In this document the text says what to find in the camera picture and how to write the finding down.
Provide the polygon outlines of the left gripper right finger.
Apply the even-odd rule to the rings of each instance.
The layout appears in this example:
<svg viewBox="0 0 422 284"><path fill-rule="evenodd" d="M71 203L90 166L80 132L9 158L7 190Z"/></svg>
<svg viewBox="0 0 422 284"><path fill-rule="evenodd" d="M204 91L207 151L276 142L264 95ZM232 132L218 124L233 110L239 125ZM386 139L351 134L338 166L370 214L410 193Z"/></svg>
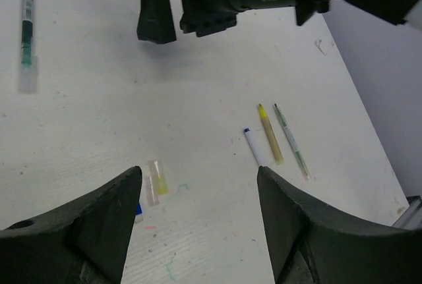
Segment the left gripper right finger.
<svg viewBox="0 0 422 284"><path fill-rule="evenodd" d="M268 167L257 184L276 283L421 282L421 230L345 213Z"/></svg>

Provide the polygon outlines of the blue pen cap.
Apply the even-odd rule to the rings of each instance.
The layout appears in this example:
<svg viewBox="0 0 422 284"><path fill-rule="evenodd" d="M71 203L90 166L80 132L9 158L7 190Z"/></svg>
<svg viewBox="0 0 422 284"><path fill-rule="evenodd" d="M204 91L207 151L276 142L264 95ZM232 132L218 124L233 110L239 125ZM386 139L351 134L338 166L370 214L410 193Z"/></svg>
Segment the blue pen cap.
<svg viewBox="0 0 422 284"><path fill-rule="evenodd" d="M143 221L143 211L139 202L136 207L135 223L139 223L141 221Z"/></svg>

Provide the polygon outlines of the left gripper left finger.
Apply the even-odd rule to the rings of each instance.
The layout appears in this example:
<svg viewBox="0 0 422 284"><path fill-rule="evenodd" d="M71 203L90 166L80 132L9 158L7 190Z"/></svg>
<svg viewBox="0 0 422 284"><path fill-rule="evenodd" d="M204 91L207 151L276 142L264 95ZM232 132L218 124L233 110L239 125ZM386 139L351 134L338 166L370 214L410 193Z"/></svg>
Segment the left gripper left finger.
<svg viewBox="0 0 422 284"><path fill-rule="evenodd" d="M1 231L2 283L120 283L142 186L138 166Z"/></svg>

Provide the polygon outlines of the white blue tip pen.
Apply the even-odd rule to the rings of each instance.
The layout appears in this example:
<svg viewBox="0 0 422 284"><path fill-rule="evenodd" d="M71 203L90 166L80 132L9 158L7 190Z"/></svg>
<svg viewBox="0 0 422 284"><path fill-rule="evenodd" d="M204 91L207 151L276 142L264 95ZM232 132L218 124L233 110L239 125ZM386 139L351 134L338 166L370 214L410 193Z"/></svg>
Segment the white blue tip pen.
<svg viewBox="0 0 422 284"><path fill-rule="evenodd" d="M248 145L253 153L253 156L255 158L255 161L257 163L258 166L263 166L263 162L262 162L262 156L261 153L259 152L258 146L256 145L255 139L253 137L253 133L251 132L250 128L245 128L243 130L243 134L245 135L245 138L248 142Z"/></svg>

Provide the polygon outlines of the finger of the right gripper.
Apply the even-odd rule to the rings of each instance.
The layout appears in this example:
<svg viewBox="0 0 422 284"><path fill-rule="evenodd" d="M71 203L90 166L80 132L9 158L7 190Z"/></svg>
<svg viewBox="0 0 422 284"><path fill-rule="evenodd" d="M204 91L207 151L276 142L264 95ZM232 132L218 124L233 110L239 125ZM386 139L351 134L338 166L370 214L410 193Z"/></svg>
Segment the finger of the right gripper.
<svg viewBox="0 0 422 284"><path fill-rule="evenodd" d="M136 29L140 41L166 44L176 40L169 0L140 0Z"/></svg>

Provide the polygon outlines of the clear pen cap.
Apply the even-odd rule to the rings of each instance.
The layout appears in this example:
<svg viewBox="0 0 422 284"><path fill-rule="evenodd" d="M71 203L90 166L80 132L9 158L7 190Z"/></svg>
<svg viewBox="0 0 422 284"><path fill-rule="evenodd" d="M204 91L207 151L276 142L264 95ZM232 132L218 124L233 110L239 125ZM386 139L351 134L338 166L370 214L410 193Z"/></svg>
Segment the clear pen cap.
<svg viewBox="0 0 422 284"><path fill-rule="evenodd" d="M153 176L148 176L146 179L146 198L149 206L156 206L159 204L158 192Z"/></svg>

